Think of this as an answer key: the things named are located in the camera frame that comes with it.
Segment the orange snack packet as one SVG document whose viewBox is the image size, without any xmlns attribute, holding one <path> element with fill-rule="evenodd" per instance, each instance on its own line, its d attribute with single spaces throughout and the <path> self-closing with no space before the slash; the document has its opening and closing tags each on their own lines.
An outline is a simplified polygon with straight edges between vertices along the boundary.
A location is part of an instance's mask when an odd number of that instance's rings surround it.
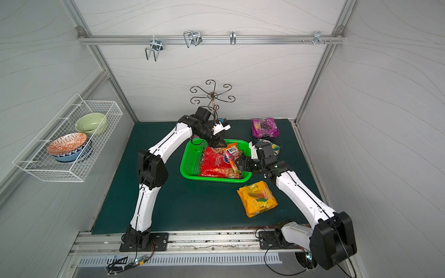
<svg viewBox="0 0 445 278">
<path fill-rule="evenodd" d="M 224 154 L 225 154 L 226 158 L 228 159 L 228 162 L 231 165 L 233 171 L 238 173 L 239 169 L 236 166 L 235 161 L 239 158 L 240 152 L 239 152 L 239 148 L 237 147 L 237 143 L 233 142 L 233 143 L 228 144 L 224 150 Z"/>
</svg>

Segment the red candy bag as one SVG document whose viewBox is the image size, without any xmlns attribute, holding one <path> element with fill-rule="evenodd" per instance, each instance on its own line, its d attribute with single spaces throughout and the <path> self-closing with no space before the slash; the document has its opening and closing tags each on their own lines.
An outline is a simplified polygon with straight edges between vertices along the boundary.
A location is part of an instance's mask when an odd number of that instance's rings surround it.
<svg viewBox="0 0 445 278">
<path fill-rule="evenodd" d="M 224 154 L 225 148 L 207 147 L 200 163 L 200 176 L 239 179 L 242 171 L 234 172 Z"/>
</svg>

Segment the green tea snack packet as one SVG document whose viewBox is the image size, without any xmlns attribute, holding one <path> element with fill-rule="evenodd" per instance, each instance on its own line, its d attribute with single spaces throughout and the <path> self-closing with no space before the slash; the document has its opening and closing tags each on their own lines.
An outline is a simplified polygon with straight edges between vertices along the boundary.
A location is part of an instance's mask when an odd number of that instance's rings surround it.
<svg viewBox="0 0 445 278">
<path fill-rule="evenodd" d="M 276 155 L 279 155 L 281 146 L 279 144 L 276 144 L 275 139 L 258 139 L 258 143 L 266 142 L 269 143 Z"/>
</svg>

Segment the yellow mango candy bag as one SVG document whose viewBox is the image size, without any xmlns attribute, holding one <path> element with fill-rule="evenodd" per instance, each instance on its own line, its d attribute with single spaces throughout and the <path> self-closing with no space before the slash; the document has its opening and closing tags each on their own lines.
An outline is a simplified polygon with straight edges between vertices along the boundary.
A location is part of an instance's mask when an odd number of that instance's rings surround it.
<svg viewBox="0 0 445 278">
<path fill-rule="evenodd" d="M 237 190 L 237 193 L 249 218 L 267 212 L 278 205 L 277 200 L 264 181 L 243 186 Z"/>
</svg>

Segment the green plastic basket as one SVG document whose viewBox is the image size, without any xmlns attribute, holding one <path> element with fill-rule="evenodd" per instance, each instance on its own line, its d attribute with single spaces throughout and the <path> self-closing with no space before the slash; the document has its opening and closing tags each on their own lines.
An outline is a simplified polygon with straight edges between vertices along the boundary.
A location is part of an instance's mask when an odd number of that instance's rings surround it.
<svg viewBox="0 0 445 278">
<path fill-rule="evenodd" d="M 250 180 L 252 173 L 246 171 L 242 173 L 239 179 L 200 176 L 200 163 L 206 148 L 207 142 L 203 139 L 194 138 L 187 143 L 180 165 L 180 172 L 184 178 L 194 181 L 236 184 L 246 183 Z"/>
</svg>

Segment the purple snack bag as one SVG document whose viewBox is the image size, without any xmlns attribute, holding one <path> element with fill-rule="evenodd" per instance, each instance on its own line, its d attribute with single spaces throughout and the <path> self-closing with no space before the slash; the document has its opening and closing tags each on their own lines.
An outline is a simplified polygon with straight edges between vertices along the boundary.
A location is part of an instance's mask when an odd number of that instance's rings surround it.
<svg viewBox="0 0 445 278">
<path fill-rule="evenodd" d="M 257 139 L 276 138 L 279 136 L 279 129 L 273 118 L 253 119 L 252 134 Z"/>
</svg>

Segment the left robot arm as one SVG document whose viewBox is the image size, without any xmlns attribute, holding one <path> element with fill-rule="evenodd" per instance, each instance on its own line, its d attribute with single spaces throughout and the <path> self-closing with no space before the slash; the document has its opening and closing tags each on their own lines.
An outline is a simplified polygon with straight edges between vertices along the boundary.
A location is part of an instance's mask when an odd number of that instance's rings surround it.
<svg viewBox="0 0 445 278">
<path fill-rule="evenodd" d="M 168 179 L 166 163 L 183 142 L 197 136 L 212 148 L 227 146 L 220 133 L 230 129 L 228 121 L 219 119 L 208 124 L 209 118 L 210 111 L 199 107 L 196 113 L 182 116 L 160 142 L 148 150 L 138 152 L 139 195 L 133 218 L 122 240 L 125 244 L 131 244 L 134 249 L 149 248 L 156 198 L 161 186 Z"/>
</svg>

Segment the metal jewelry tree stand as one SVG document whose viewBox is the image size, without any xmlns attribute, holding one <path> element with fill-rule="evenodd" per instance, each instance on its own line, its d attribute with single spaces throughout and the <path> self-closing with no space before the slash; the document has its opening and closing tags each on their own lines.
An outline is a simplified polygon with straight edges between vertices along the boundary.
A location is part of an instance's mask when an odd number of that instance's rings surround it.
<svg viewBox="0 0 445 278">
<path fill-rule="evenodd" d="M 218 110 L 220 108 L 217 102 L 234 103 L 236 101 L 235 96 L 228 95 L 228 92 L 232 90 L 233 86 L 229 83 L 225 83 L 222 86 L 224 91 L 218 93 L 216 92 L 217 82 L 215 80 L 208 79 L 205 81 L 205 85 L 212 85 L 213 87 L 209 92 L 200 86 L 193 86 L 190 88 L 190 92 L 194 94 L 190 99 L 190 103 L 207 108 L 210 111 L 211 116 L 213 116 L 213 120 L 216 121 L 219 119 Z"/>
</svg>

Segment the looped metal hook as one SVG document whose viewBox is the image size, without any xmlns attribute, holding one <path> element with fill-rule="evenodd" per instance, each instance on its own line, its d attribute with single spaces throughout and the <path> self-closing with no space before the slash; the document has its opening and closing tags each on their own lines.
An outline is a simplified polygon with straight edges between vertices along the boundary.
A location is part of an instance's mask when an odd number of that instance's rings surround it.
<svg viewBox="0 0 445 278">
<path fill-rule="evenodd" d="M 199 31 L 185 31 L 183 38 L 187 48 L 198 46 L 202 42 L 202 37 Z"/>
</svg>

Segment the small metal hook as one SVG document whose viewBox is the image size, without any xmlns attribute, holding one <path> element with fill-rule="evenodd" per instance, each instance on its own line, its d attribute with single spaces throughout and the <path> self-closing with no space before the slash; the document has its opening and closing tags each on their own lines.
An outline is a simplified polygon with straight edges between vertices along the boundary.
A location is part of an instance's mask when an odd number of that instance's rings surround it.
<svg viewBox="0 0 445 278">
<path fill-rule="evenodd" d="M 231 31 L 229 34 L 229 42 L 231 45 L 236 45 L 236 32 Z"/>
</svg>

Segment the double prong metal hook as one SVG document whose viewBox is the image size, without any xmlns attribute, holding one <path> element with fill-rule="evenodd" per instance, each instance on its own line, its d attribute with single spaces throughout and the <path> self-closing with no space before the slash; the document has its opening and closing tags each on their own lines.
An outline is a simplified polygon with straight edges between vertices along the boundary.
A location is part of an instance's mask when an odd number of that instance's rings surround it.
<svg viewBox="0 0 445 278">
<path fill-rule="evenodd" d="M 153 37 L 149 42 L 149 47 L 145 48 L 146 59 L 149 60 L 150 57 L 154 59 L 154 61 L 158 60 L 160 52 L 163 50 L 162 41 Z"/>
</svg>

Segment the blue bowl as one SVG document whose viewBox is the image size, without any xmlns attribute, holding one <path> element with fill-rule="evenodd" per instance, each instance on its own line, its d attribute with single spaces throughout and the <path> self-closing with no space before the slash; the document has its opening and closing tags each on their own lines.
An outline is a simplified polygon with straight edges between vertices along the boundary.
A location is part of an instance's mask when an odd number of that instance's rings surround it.
<svg viewBox="0 0 445 278">
<path fill-rule="evenodd" d="M 71 152 L 69 154 L 64 154 L 62 156 L 55 156 L 52 155 L 52 157 L 61 163 L 69 163 L 69 162 L 74 162 L 76 160 L 83 160 L 83 159 L 87 159 L 90 156 L 92 150 L 92 146 L 91 145 L 87 145 L 84 149 L 77 151 L 76 153 Z"/>
</svg>

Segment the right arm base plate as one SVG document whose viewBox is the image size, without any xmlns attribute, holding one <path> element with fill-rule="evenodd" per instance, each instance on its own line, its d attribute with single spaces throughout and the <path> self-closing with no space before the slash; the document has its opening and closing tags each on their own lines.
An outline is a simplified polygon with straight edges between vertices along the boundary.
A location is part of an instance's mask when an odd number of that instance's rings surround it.
<svg viewBox="0 0 445 278">
<path fill-rule="evenodd" d="M 275 249 L 304 251 L 302 247 L 287 242 L 277 229 L 273 231 L 266 231 L 265 229 L 256 230 L 255 237 L 259 241 L 261 250 L 267 250 L 272 247 Z"/>
</svg>

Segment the aluminium front frame rail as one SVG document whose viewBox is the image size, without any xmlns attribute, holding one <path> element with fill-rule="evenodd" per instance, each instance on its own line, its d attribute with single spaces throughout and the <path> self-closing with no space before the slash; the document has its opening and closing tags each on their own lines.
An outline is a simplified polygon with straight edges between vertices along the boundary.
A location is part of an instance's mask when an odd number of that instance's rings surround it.
<svg viewBox="0 0 445 278">
<path fill-rule="evenodd" d="M 259 253 L 270 251 L 302 252 L 293 246 L 284 249 L 273 242 L 271 236 L 265 240 L 260 234 L 265 230 L 254 229 L 220 229 L 220 230 L 188 230 L 168 231 L 168 237 L 156 240 L 155 254 L 217 254 L 217 253 Z M 98 255 L 135 255 L 149 254 L 150 249 L 142 251 L 130 247 L 127 251 L 120 251 L 123 234 L 92 235 L 81 232 L 75 239 L 69 255 L 98 256 Z"/>
</svg>

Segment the right metal bracket hook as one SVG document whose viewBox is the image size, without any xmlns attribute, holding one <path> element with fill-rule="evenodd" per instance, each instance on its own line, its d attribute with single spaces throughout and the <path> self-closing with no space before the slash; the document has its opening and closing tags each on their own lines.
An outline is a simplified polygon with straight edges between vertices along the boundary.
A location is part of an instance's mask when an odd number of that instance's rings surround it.
<svg viewBox="0 0 445 278">
<path fill-rule="evenodd" d="M 312 44 L 312 45 L 329 45 L 332 43 L 331 39 L 323 39 L 322 35 L 319 31 L 314 33 L 313 38 L 309 40 L 302 39 L 301 42 L 303 44 Z"/>
</svg>

